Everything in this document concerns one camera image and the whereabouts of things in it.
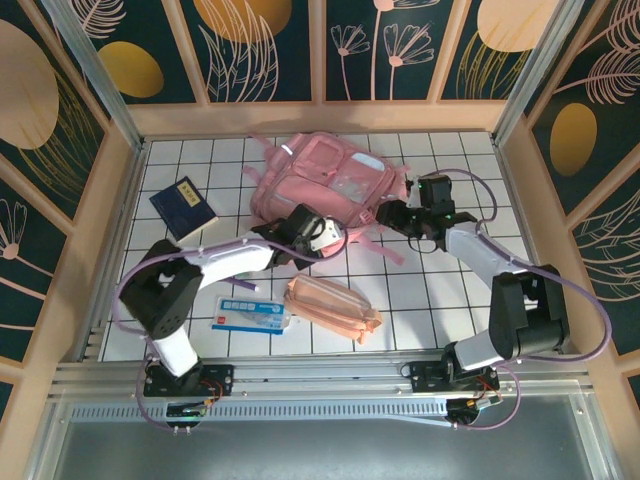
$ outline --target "white tile floor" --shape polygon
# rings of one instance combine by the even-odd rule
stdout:
[[[288,137],[270,140],[282,144]],[[392,157],[398,165],[409,165],[412,175],[429,173],[436,168],[460,168],[487,180],[500,205],[497,220],[488,226],[489,232],[504,246],[526,257],[511,201],[486,133],[343,137],[381,156]],[[258,169],[264,168],[262,147],[252,139],[154,142],[123,258],[123,271],[138,263],[153,243],[168,236],[149,197],[182,175],[188,175],[195,182],[220,216],[215,225],[195,236],[190,246],[224,241],[251,228],[249,199],[254,185],[241,175],[242,166],[249,162]],[[451,178],[459,211],[468,211],[476,218],[491,213],[487,208],[489,197],[480,185],[460,174],[453,174]],[[317,263],[310,269],[312,275],[331,277],[360,292],[382,312],[383,326],[365,345],[354,344],[299,317],[293,317],[283,335],[211,329],[215,299],[219,295],[281,299],[288,280],[296,274],[294,268],[286,266],[253,275],[252,281],[259,286],[257,293],[227,283],[201,290],[185,325],[194,348],[203,358],[429,349],[444,347],[486,329],[491,294],[466,265],[442,251],[414,252],[404,237],[390,230],[371,238],[402,254],[406,259],[404,265],[397,266],[361,245],[352,244],[341,257]],[[419,243],[422,252],[433,249],[431,242]],[[124,318],[131,319],[128,312],[123,314]],[[138,337],[125,334],[111,324],[107,325],[106,332],[101,360],[143,357],[145,346]]]

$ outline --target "book cover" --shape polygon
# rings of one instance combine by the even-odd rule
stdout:
[[[178,243],[218,219],[189,177],[156,193],[149,200]]]

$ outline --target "pink backpack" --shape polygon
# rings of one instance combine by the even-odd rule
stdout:
[[[287,217],[301,203],[322,216],[333,216],[349,228],[349,241],[366,245],[396,264],[404,258],[372,242],[368,230],[380,204],[406,199],[404,172],[328,133],[298,133],[279,147],[254,136],[265,146],[266,172],[245,167],[243,172],[258,185],[251,197],[252,214],[264,222]],[[340,244],[323,249],[331,254]]]

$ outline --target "yellow circle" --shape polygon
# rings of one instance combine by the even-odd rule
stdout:
[[[587,163],[598,135],[593,112],[581,103],[564,107],[551,129],[551,163],[565,177],[575,175]]]
[[[133,43],[108,43],[100,49],[98,56],[122,93],[148,98],[160,93],[164,86],[158,62]]]
[[[291,17],[291,0],[246,0],[246,3],[248,7],[245,7],[245,0],[194,0],[204,23],[221,37],[235,42],[249,43],[251,35],[253,43],[261,37],[249,22],[247,8],[253,11],[257,28],[260,28],[259,17],[262,17],[273,36],[287,26]]]
[[[524,52],[534,48],[558,0],[482,0],[478,9],[478,34],[499,52]]]
[[[44,145],[58,121],[58,84],[29,35],[0,20],[0,138],[22,149]]]

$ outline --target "pink pencil case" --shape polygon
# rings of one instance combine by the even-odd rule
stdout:
[[[362,295],[329,280],[298,275],[284,294],[284,306],[294,315],[356,340],[382,325],[382,316]]]

